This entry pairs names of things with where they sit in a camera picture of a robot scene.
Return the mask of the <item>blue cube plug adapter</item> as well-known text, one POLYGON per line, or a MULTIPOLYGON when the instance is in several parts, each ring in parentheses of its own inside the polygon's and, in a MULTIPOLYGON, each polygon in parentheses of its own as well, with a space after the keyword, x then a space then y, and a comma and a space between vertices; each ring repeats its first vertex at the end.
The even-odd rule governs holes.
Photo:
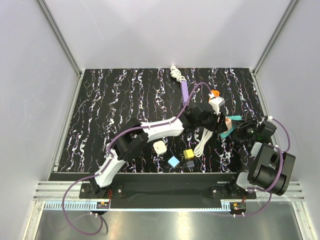
POLYGON ((176 168, 179 164, 180 164, 180 161, 175 157, 175 156, 172 156, 168 161, 167 163, 172 167, 172 168, 176 168))

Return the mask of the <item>pink cube plug adapter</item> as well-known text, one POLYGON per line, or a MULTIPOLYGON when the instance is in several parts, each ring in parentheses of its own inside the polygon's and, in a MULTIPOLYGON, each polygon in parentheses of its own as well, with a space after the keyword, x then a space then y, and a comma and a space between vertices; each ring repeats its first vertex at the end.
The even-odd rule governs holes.
POLYGON ((227 128, 227 130, 225 131, 225 133, 226 133, 232 129, 232 120, 230 118, 226 117, 225 118, 225 125, 227 128))

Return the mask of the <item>white plug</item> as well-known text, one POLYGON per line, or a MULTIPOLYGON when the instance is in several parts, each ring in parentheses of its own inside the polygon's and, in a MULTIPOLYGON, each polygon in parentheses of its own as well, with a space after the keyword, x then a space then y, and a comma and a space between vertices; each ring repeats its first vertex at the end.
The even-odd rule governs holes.
POLYGON ((154 142, 152 146, 153 146, 155 153, 158 156, 163 155, 167 152, 167 146, 166 146, 165 142, 162 140, 154 142))

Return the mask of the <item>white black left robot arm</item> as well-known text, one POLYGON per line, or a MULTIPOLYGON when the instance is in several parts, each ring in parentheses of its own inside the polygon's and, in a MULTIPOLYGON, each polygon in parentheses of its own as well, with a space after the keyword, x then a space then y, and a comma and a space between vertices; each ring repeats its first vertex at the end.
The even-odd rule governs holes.
POLYGON ((116 173, 125 163, 137 158, 147 143, 177 137, 199 127, 221 134, 229 130, 231 120, 220 112, 218 105, 213 106, 208 102, 184 108, 177 116, 161 121, 140 122, 136 118, 131 119, 124 130, 107 145, 104 164, 89 180, 90 192, 97 198, 103 198, 116 173))

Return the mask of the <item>yellow cube plug adapter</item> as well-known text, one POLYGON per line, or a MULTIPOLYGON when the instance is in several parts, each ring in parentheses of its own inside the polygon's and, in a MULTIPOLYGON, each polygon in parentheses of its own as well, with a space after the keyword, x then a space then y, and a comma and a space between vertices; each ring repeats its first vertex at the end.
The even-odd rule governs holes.
POLYGON ((185 160, 189 160, 195 157, 194 151, 192 149, 185 149, 182 151, 181 157, 185 160))

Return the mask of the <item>grey cube plug adapter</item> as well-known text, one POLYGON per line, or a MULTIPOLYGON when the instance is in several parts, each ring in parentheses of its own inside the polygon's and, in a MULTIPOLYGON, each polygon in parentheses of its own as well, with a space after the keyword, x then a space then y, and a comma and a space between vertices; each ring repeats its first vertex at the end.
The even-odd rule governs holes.
POLYGON ((195 167, 195 163, 194 163, 193 160, 187 161, 187 162, 185 163, 185 166, 186 166, 188 169, 193 169, 193 168, 195 167))

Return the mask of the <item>purple power strip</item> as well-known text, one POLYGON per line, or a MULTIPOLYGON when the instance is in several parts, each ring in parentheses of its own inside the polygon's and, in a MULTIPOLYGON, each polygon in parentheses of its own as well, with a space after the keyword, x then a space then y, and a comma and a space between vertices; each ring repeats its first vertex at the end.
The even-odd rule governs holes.
POLYGON ((182 104, 183 106, 188 106, 189 91, 188 91, 187 82, 185 80, 181 81, 180 90, 181 90, 181 96, 182 96, 182 104))

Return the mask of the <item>teal triangular power strip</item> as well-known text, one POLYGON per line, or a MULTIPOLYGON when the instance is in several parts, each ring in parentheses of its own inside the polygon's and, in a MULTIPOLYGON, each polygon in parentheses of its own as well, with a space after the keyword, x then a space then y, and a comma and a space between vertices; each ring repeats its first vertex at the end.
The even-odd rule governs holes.
POLYGON ((242 117, 240 115, 227 116, 226 118, 230 118, 232 120, 232 128, 231 130, 220 134, 220 137, 223 139, 229 136, 235 130, 235 127, 242 121, 242 117))

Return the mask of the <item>orange power strip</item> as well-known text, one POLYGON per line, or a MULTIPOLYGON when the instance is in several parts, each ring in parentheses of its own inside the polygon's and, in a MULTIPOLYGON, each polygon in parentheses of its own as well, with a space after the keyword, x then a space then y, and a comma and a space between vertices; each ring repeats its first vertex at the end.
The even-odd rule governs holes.
POLYGON ((218 90, 211 90, 211 93, 215 96, 215 97, 219 97, 220 96, 220 92, 218 90))

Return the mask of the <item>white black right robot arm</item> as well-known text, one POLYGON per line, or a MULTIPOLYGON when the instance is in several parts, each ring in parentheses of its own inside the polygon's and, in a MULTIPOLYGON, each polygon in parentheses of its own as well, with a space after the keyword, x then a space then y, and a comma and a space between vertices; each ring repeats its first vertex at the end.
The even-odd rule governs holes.
POLYGON ((282 196, 288 189, 296 157, 289 153, 290 135, 285 126, 272 116, 258 122, 255 118, 235 120, 232 139, 245 144, 254 157, 248 171, 237 173, 228 183, 227 192, 232 198, 244 197, 256 191, 282 196), (281 150, 271 143, 278 124, 284 130, 288 146, 281 150))

